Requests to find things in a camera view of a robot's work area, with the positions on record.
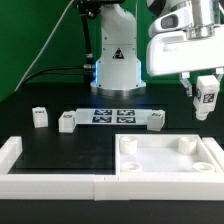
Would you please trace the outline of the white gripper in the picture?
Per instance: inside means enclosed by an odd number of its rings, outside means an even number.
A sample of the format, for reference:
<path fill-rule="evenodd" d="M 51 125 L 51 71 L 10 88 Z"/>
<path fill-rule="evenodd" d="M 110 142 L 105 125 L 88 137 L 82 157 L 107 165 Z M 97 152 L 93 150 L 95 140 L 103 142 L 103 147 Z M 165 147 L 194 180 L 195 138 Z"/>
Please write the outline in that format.
<path fill-rule="evenodd" d="M 216 29 L 210 38 L 188 40 L 183 31 L 167 32 L 151 39 L 146 50 L 146 68 L 151 76 L 181 73 L 179 80 L 188 97 L 192 71 L 214 69 L 218 81 L 224 77 L 224 29 Z"/>

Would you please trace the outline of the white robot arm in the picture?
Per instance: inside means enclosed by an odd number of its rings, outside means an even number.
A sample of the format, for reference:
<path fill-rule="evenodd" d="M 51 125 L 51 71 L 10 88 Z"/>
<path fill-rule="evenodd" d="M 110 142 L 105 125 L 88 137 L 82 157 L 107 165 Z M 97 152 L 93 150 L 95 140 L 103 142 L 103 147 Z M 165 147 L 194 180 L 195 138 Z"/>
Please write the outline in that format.
<path fill-rule="evenodd" d="M 178 74 L 188 94 L 193 71 L 214 69 L 219 80 L 224 59 L 224 0 L 146 0 L 156 16 L 149 27 L 146 70 L 151 76 Z M 101 56 L 91 89 L 105 95 L 130 95 L 145 88 L 137 58 L 137 21 L 115 2 L 100 6 Z"/>

